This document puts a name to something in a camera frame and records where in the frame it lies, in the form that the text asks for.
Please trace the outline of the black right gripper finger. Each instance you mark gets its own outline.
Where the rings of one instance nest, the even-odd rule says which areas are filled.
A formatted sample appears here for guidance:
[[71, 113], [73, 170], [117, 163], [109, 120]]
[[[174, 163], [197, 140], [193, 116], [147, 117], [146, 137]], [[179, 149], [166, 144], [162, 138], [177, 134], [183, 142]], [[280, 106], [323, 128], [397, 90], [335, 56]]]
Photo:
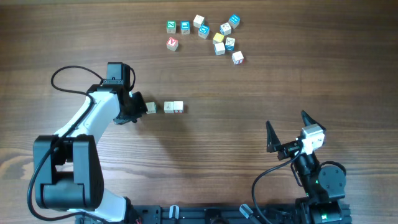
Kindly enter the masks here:
[[267, 129], [267, 152], [273, 153], [279, 151], [281, 143], [270, 121], [266, 121], [266, 129]]
[[317, 124], [319, 127], [322, 128], [323, 131], [326, 131], [326, 128], [323, 125], [321, 125], [318, 121], [315, 121], [306, 111], [302, 110], [301, 116], [305, 126]]

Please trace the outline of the green F wooden block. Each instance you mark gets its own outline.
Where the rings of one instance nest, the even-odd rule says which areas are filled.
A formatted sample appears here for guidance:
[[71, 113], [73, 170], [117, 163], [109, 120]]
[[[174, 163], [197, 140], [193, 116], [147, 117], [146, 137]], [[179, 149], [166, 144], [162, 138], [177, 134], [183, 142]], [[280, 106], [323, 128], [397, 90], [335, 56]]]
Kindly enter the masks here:
[[156, 114], [157, 105], [155, 102], [146, 102], [147, 114]]

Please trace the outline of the green N wooden block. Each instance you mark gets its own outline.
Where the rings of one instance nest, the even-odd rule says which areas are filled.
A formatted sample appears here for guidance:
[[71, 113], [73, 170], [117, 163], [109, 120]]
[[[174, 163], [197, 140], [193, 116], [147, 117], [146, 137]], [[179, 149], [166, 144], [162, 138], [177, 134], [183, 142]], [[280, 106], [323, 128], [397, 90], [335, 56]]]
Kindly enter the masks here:
[[165, 101], [164, 102], [164, 113], [174, 113], [174, 102]]

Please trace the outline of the red I block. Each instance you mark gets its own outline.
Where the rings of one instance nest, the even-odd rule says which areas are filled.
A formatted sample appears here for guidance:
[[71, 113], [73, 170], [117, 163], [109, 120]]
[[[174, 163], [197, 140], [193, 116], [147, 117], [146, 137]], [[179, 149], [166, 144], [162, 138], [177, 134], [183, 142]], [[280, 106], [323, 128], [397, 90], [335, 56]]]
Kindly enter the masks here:
[[174, 101], [174, 113], [183, 113], [183, 101]]
[[232, 60], [233, 60], [233, 63], [234, 63], [235, 65], [238, 65], [238, 64], [240, 64], [240, 63], [243, 63], [243, 61], [244, 61], [244, 56], [243, 56], [243, 54], [242, 54], [242, 51], [237, 51], [237, 52], [233, 53], [233, 54], [232, 54]]

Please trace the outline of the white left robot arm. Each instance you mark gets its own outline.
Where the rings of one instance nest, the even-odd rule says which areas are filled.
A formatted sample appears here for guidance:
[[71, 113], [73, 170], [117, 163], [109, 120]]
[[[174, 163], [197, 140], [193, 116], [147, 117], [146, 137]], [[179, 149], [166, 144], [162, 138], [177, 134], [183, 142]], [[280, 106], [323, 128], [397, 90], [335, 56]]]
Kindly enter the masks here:
[[34, 173], [27, 190], [30, 213], [54, 222], [76, 217], [78, 223], [141, 223], [127, 197], [104, 187], [97, 143], [110, 123], [123, 125], [147, 112], [140, 92], [133, 92], [134, 69], [107, 64], [106, 77], [82, 93], [85, 102], [53, 135], [33, 144]]

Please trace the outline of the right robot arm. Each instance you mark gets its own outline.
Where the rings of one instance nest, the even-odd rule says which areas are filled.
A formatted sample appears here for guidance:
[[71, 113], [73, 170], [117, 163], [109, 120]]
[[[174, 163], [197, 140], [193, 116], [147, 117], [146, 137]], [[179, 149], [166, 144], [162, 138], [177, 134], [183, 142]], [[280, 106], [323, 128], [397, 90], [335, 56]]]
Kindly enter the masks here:
[[305, 111], [304, 127], [296, 140], [282, 144], [270, 121], [266, 122], [267, 152], [278, 153], [278, 160], [288, 159], [290, 168], [306, 196], [292, 205], [291, 223], [351, 223], [345, 198], [346, 169], [335, 161], [319, 162], [315, 151], [324, 145], [326, 128]]

